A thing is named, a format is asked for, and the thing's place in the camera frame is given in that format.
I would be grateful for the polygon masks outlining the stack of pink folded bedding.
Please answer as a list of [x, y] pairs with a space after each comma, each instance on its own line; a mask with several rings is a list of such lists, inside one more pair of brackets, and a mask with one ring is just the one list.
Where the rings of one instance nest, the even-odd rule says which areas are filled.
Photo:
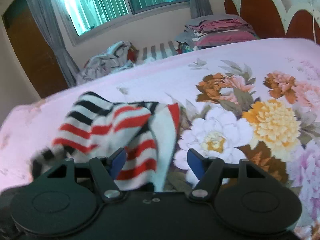
[[238, 15], [214, 14], [189, 20], [175, 41], [191, 49], [257, 40], [252, 26]]

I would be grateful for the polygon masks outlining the pink floral bed sheet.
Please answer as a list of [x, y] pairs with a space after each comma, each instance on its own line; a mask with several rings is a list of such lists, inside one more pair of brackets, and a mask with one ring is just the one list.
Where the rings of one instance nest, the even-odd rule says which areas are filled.
[[[178, 103], [161, 192], [104, 202], [89, 161], [34, 179], [78, 98]], [[194, 149], [225, 162], [211, 202], [190, 198]], [[11, 111], [1, 127], [1, 239], [319, 239], [319, 46], [270, 38], [198, 50], [110, 74]]]

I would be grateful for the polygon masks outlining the striped knit children's sweater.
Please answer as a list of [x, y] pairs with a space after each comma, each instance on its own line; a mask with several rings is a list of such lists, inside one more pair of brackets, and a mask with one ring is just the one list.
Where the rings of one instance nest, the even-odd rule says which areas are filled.
[[87, 92], [72, 106], [51, 147], [33, 157], [30, 171], [36, 179], [63, 159], [84, 163], [123, 148], [126, 161], [116, 185], [123, 191], [149, 185], [161, 192], [179, 126], [178, 103], [110, 102]]

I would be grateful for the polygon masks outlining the brown wooden door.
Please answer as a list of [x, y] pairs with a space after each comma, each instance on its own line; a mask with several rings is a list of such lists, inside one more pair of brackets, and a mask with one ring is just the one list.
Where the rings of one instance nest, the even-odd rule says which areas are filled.
[[3, 16], [12, 48], [41, 98], [68, 88], [56, 57], [40, 33], [26, 0], [14, 0]]

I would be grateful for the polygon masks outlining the red and white headboard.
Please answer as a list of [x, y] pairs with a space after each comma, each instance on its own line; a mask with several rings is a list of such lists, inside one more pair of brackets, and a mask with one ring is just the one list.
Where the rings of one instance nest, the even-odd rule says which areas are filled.
[[283, 0], [225, 0], [226, 14], [251, 24], [259, 38], [305, 38], [319, 44], [319, 6], [314, 0], [294, 1], [287, 9]]

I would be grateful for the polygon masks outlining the left grey curtain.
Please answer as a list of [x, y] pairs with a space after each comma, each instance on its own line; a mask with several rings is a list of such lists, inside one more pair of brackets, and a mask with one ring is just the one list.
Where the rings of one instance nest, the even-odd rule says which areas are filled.
[[26, 1], [40, 33], [56, 57], [67, 85], [76, 86], [76, 75], [80, 69], [66, 49], [51, 0]]

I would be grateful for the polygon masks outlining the pile of grey clothes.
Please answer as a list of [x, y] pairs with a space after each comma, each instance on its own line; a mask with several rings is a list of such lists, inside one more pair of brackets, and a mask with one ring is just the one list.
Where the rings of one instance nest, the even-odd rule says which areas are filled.
[[137, 50], [129, 41], [119, 41], [90, 58], [76, 76], [76, 85], [121, 72], [135, 66]]

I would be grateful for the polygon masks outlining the window with green curtain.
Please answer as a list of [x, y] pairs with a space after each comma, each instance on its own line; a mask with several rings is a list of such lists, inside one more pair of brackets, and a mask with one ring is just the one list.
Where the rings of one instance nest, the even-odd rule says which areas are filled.
[[113, 29], [163, 12], [189, 7], [190, 0], [54, 0], [72, 46]]

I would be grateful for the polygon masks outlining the colourful floral cloth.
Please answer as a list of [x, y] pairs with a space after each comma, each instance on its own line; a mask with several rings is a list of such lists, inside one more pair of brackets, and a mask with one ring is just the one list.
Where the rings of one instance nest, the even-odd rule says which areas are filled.
[[197, 46], [191, 46], [187, 43], [179, 43], [178, 44], [178, 50], [181, 54], [192, 52], [192, 51], [197, 51], [198, 47]]

